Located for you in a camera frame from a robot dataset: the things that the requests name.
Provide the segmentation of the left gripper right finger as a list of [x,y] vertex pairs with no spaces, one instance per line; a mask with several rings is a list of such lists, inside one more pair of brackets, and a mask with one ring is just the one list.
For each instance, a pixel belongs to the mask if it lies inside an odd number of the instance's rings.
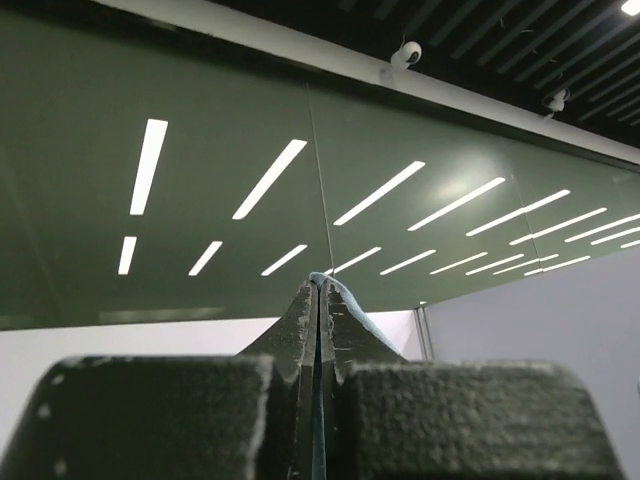
[[336,479],[620,479],[584,383],[546,361],[354,363]]

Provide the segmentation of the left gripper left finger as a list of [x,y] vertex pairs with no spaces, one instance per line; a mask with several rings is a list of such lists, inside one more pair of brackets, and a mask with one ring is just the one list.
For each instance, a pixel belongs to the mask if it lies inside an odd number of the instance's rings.
[[5,479],[308,479],[318,290],[234,356],[84,356],[37,383]]

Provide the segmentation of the grey-blue t shirt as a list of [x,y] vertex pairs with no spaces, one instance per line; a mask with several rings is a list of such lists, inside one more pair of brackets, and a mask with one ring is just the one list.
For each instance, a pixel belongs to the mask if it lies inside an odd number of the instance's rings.
[[354,295],[337,279],[313,272],[318,289],[318,317],[313,380],[314,479],[336,479],[335,448],[338,389],[354,363],[404,363],[406,359],[361,309]]

